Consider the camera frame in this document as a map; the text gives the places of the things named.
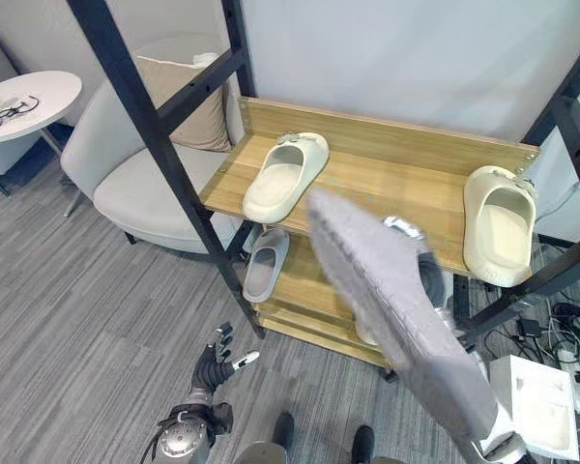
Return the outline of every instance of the gray slipper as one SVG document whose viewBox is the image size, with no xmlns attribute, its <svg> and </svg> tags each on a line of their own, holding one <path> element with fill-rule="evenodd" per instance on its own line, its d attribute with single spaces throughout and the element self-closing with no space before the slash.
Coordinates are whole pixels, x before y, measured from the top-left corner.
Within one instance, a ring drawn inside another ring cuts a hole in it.
<svg viewBox="0 0 580 464">
<path fill-rule="evenodd" d="M 271 297 L 289 245 L 290 236 L 282 229 L 269 229 L 258 237 L 243 285 L 246 300 L 262 303 Z"/>
</svg>

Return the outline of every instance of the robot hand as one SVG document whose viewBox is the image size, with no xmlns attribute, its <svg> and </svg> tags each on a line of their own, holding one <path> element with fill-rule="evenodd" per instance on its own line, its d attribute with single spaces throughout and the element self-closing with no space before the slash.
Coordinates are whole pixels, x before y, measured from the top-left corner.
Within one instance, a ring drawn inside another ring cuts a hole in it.
<svg viewBox="0 0 580 464">
<path fill-rule="evenodd" d="M 225 323 L 215 330 L 195 364 L 191 376 L 191 390 L 185 404 L 172 408 L 169 417 L 158 423 L 159 430 L 144 451 L 140 464 L 152 449 L 155 463 L 203 464 L 215 444 L 216 436 L 232 431 L 234 416 L 228 403 L 213 405 L 213 395 L 237 370 L 254 362 L 260 355 L 251 351 L 228 362 L 232 341 L 232 326 Z"/>
</svg>

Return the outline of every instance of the black shoe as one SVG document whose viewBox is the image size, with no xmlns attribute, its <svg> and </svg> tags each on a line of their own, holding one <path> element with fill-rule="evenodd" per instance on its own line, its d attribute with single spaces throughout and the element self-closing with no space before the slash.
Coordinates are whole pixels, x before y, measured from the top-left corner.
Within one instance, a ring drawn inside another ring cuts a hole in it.
<svg viewBox="0 0 580 464">
<path fill-rule="evenodd" d="M 273 432 L 273 443 L 277 443 L 286 451 L 292 447 L 294 439 L 294 418 L 287 411 L 281 413 L 275 423 L 275 431 Z"/>
<path fill-rule="evenodd" d="M 362 425 L 355 434 L 352 444 L 352 464 L 369 464 L 374 453 L 374 431 L 369 425 Z"/>
</svg>

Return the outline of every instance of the white slipper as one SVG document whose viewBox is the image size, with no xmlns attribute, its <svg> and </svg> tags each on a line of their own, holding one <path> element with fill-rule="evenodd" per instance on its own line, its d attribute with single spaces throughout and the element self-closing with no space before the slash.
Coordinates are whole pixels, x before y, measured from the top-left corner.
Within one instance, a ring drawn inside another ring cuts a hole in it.
<svg viewBox="0 0 580 464">
<path fill-rule="evenodd" d="M 246 300 L 262 303 L 271 297 L 289 245 L 290 236 L 282 229 L 269 229 L 258 237 L 243 285 Z"/>
<path fill-rule="evenodd" d="M 464 261 L 481 280 L 512 287 L 531 275 L 535 189 L 498 166 L 484 166 L 464 187 Z"/>
<path fill-rule="evenodd" d="M 313 132 L 282 135 L 245 193 L 245 216 L 263 224 L 284 219 L 328 159 L 329 144 L 322 135 Z"/>
</svg>

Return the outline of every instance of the white box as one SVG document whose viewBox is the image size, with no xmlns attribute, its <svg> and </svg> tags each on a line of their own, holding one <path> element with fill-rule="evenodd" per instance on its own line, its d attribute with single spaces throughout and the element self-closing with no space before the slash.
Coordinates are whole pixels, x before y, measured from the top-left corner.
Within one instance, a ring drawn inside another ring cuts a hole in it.
<svg viewBox="0 0 580 464">
<path fill-rule="evenodd" d="M 490 384 L 530 451 L 555 459 L 579 459 L 569 374 L 505 356 L 490 363 Z"/>
</svg>

